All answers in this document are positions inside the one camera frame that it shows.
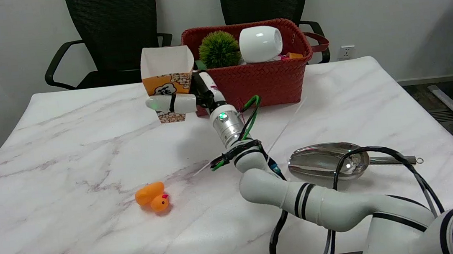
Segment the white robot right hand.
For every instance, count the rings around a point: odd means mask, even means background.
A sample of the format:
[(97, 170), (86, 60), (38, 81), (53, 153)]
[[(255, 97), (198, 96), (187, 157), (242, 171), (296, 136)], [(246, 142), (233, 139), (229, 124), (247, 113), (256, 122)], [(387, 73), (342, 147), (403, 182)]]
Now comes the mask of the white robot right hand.
[(145, 102), (148, 108), (161, 113), (196, 113), (198, 107), (212, 113), (231, 112), (238, 114), (236, 107), (228, 104), (209, 71), (195, 71), (191, 80), (189, 94), (156, 94), (148, 97)]

